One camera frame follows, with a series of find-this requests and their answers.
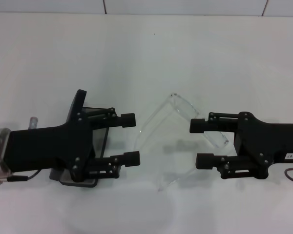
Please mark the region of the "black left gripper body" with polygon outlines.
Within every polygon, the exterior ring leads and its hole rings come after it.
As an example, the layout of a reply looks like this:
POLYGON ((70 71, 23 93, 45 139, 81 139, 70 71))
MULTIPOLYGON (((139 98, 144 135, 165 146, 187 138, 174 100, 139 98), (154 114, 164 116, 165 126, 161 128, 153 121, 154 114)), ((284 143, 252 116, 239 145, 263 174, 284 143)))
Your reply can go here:
POLYGON ((14 173, 65 168, 73 181, 82 182, 93 148, 92 132, 83 112, 60 126, 12 131, 3 161, 14 173))

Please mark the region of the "clear transparent glasses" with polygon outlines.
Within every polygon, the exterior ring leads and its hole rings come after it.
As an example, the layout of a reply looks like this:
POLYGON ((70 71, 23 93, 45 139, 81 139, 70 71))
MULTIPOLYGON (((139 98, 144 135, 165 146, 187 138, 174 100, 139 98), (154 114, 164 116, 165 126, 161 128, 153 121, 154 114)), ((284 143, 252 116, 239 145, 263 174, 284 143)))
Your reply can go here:
POLYGON ((228 145, 222 132, 191 134, 195 118, 207 120, 195 105, 171 93, 142 123, 134 149, 140 151, 141 164, 158 191, 190 176, 197 153, 216 154, 228 145))

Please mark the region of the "left silver connector plug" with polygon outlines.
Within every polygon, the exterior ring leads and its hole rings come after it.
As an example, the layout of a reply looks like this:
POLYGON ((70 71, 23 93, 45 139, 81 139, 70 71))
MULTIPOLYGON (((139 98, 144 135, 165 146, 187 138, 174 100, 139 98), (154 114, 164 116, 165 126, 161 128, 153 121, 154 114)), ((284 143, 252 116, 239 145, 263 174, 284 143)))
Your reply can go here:
POLYGON ((31 130, 31 129, 36 129, 37 128, 37 125, 38 125, 38 118, 37 117, 31 117, 30 118, 30 121, 29 121, 29 126, 28 126, 28 129, 31 130))

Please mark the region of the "black glasses case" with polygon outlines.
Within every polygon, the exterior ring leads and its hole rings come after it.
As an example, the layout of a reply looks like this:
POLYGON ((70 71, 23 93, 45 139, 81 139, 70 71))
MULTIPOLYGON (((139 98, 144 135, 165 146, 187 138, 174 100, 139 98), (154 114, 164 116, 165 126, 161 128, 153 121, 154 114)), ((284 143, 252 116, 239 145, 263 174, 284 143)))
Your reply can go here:
POLYGON ((71 104, 64 131, 68 152, 62 153, 63 165, 52 169, 49 178, 65 186, 94 188, 109 173, 103 162, 109 121, 113 108, 84 107, 86 91, 78 90, 71 104))

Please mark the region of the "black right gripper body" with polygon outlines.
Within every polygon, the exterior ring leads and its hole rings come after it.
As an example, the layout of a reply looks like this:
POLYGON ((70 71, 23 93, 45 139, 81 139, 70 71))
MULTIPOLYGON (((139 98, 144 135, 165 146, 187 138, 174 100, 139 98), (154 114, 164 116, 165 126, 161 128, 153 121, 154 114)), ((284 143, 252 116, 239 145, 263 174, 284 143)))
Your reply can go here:
POLYGON ((240 112, 234 147, 251 163, 245 168, 248 177, 266 179, 271 165, 293 163, 293 123, 266 123, 250 112, 240 112))

